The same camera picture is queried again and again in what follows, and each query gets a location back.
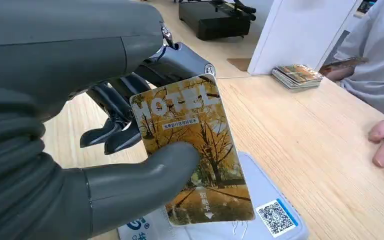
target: printed card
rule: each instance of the printed card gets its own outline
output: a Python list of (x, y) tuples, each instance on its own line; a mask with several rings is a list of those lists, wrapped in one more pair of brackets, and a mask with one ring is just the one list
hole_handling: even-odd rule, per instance
[(320, 80), (323, 78), (323, 75), (314, 71), (304, 64), (295, 64), (290, 66), (278, 66), (282, 73), (292, 78), (296, 82), (307, 82), (313, 80)]
[(202, 155), (190, 180), (165, 206), (171, 224), (254, 219), (213, 75), (204, 74), (142, 92), (132, 96), (130, 104), (148, 155), (178, 141), (191, 143)]

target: qr code sticker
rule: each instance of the qr code sticker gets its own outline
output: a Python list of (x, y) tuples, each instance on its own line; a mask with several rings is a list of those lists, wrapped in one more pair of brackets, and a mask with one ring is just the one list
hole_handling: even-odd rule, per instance
[(276, 199), (255, 209), (274, 238), (296, 227), (279, 201)]

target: wooden counter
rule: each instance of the wooden counter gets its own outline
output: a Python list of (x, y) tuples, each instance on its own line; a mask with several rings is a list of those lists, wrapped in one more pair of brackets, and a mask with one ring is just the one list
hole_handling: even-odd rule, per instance
[[(217, 80), (235, 144), (297, 208), (310, 239), (384, 240), (384, 170), (371, 158), (367, 132), (384, 115), (324, 79), (318, 89), (291, 93), (270, 76)], [(82, 94), (46, 123), (46, 151), (63, 167), (135, 163), (142, 143), (104, 156), (104, 146), (79, 148), (82, 133), (105, 114)], [(110, 233), (94, 240), (116, 240)]]

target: person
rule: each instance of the person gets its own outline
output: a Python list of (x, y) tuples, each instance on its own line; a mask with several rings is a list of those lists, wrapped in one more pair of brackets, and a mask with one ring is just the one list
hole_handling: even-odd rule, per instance
[[(367, 104), (384, 113), (384, 0), (365, 14), (355, 29), (345, 38), (334, 58), (367, 58), (368, 62), (326, 74), (334, 82)], [(368, 139), (375, 143), (384, 140), (384, 120), (369, 132)], [(384, 141), (373, 156), (373, 163), (384, 167)]]

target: white wall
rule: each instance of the white wall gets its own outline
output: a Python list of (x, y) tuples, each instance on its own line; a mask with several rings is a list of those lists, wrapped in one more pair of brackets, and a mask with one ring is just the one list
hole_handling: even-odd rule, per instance
[(274, 0), (248, 72), (270, 74), (275, 66), (291, 64), (317, 70), (361, 1)]

